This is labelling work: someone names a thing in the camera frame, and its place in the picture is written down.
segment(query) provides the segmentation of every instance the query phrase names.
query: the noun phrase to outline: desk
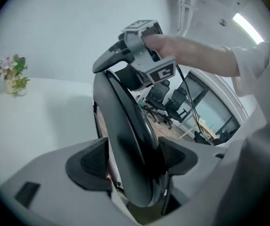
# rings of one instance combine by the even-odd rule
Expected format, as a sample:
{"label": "desk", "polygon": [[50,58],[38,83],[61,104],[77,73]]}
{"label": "desk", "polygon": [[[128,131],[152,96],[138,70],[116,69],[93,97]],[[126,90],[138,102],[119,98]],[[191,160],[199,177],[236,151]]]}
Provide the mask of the desk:
{"label": "desk", "polygon": [[25,96],[0,94],[0,185],[44,153],[97,138],[90,84],[31,78]]}
{"label": "desk", "polygon": [[[188,121],[191,117],[193,117],[193,114],[191,114],[191,116],[189,116],[185,121]],[[206,134],[210,135],[213,139],[218,139],[218,136],[202,121],[199,120],[199,125],[201,127],[201,129],[204,131],[204,133],[206,132]],[[188,131],[186,131],[182,136],[179,137],[179,139],[181,139],[182,137],[186,136],[189,132],[191,132],[196,125],[194,125],[192,128],[190,128]]]}

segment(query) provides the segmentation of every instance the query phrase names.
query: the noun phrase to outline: white ceiling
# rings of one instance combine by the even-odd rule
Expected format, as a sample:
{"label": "white ceiling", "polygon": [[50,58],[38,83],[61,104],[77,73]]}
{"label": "white ceiling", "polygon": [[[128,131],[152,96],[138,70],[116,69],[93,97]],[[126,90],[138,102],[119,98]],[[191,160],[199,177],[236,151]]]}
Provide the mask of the white ceiling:
{"label": "white ceiling", "polygon": [[[264,40],[270,40],[270,13],[260,0],[203,0],[194,13],[186,37],[208,45],[255,46],[254,40],[232,20],[237,12]],[[227,26],[219,24],[221,19],[227,21]]]}

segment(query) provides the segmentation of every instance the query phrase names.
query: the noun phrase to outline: white sleeve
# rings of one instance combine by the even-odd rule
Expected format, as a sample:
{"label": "white sleeve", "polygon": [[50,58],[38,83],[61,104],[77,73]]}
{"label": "white sleeve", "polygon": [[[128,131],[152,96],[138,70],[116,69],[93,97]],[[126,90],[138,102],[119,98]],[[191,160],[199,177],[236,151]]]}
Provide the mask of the white sleeve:
{"label": "white sleeve", "polygon": [[239,70],[239,77],[232,77],[236,94],[251,94],[251,89],[269,64],[270,42],[261,42],[254,48],[231,48]]}

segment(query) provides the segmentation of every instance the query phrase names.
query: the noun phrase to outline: chair seat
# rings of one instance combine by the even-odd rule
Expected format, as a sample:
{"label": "chair seat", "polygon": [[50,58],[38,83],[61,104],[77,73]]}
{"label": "chair seat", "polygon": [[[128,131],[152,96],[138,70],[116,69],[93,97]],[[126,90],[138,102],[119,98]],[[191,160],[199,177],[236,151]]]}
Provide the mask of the chair seat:
{"label": "chair seat", "polygon": [[173,119],[177,120],[177,121],[181,121],[182,118],[180,117],[180,115],[178,114],[178,112],[176,112],[173,109],[167,108],[167,113],[170,117],[172,117]]}
{"label": "chair seat", "polygon": [[157,102],[156,100],[153,100],[151,98],[149,98],[147,100],[147,103],[150,104],[152,107],[154,107],[157,110],[161,110],[161,111],[165,111],[166,110],[165,106],[162,103]]}

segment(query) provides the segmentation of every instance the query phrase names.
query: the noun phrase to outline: cable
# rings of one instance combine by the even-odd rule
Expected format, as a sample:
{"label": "cable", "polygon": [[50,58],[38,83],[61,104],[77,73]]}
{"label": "cable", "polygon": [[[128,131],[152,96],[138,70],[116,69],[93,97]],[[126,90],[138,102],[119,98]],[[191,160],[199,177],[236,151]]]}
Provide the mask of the cable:
{"label": "cable", "polygon": [[188,97],[189,97],[189,104],[190,104],[190,107],[191,107],[191,111],[192,111],[192,113],[194,114],[194,117],[195,117],[194,120],[195,120],[195,122],[196,122],[196,125],[197,125],[197,127],[199,128],[200,133],[204,136],[204,138],[208,141],[208,143],[209,143],[210,145],[214,145],[214,143],[213,143],[212,141],[210,141],[210,140],[205,136],[203,130],[202,130],[201,127],[200,127],[200,124],[199,124],[199,114],[197,113],[196,108],[195,108],[195,106],[194,106],[194,103],[193,103],[193,101],[192,101],[191,94],[190,94],[190,91],[189,91],[189,88],[188,88],[188,84],[187,84],[187,82],[186,82],[186,80],[185,80],[185,78],[184,78],[183,72],[182,72],[182,70],[180,69],[179,65],[176,65],[176,68],[177,68],[177,70],[178,70],[178,72],[179,72],[179,74],[180,74],[180,76],[181,76],[181,78],[182,78],[182,80],[183,80],[183,82],[184,82],[184,84],[185,84],[185,86],[186,86],[187,94],[188,94]]}

